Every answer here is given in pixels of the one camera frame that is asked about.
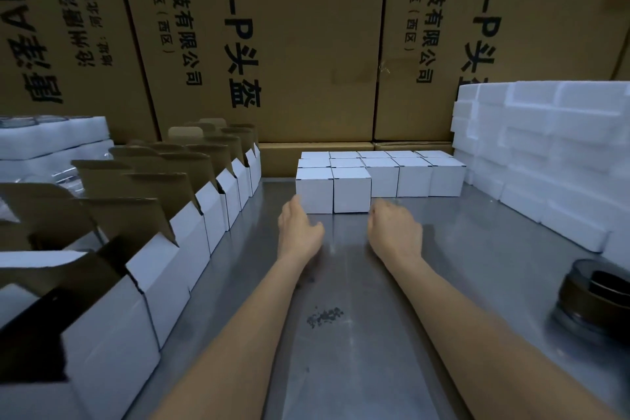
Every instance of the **stainless steel table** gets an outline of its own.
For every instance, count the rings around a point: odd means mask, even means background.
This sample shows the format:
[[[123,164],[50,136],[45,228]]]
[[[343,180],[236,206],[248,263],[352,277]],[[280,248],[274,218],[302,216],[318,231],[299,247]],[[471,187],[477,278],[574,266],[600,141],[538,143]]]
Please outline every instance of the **stainless steel table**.
[[[292,182],[266,182],[226,233],[130,409],[145,419],[275,260]],[[630,418],[630,353],[580,340],[550,319],[571,263],[593,255],[465,186],[460,198],[401,198],[425,225],[423,256],[604,402]],[[425,331],[367,247],[367,215],[318,215],[325,245],[295,290],[263,417],[468,419]]]

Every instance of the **left hand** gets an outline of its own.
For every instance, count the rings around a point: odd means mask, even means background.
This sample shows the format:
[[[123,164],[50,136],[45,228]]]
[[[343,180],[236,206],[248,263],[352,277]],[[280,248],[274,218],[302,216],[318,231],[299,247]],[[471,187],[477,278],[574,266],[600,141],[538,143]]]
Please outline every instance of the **left hand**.
[[[311,226],[300,205],[300,197],[296,194],[282,207],[278,227],[280,228],[278,259],[283,262],[299,263],[304,267],[321,247],[324,226],[322,223]]]

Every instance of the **stack of foam inserts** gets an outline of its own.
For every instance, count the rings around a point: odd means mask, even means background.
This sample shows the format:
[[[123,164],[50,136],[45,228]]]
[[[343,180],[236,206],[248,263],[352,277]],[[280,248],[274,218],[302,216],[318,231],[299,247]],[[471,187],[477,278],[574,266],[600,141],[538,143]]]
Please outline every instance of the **stack of foam inserts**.
[[[99,159],[114,143],[103,116],[0,118],[0,179],[51,177],[72,160]]]
[[[628,266],[627,82],[463,85],[451,130],[467,183]]]
[[[365,213],[371,198],[459,196],[465,173],[439,151],[303,152],[295,190],[307,213]]]

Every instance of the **forearm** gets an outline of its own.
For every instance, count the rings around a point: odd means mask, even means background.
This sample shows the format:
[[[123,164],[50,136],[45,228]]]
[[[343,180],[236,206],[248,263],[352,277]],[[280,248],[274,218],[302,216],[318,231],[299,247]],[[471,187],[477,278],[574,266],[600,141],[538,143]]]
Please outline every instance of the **forearm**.
[[[259,419],[302,265],[277,261],[177,384],[155,420]]]
[[[613,419],[571,376],[482,311],[420,257],[388,268],[477,420]]]

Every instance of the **right hand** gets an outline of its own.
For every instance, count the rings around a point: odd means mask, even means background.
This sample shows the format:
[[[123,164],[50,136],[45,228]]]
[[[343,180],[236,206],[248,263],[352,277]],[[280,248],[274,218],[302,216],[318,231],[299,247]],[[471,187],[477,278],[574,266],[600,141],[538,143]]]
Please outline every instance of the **right hand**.
[[[377,199],[367,220],[367,239],[389,269],[392,263],[415,263],[421,259],[422,226],[402,206]]]

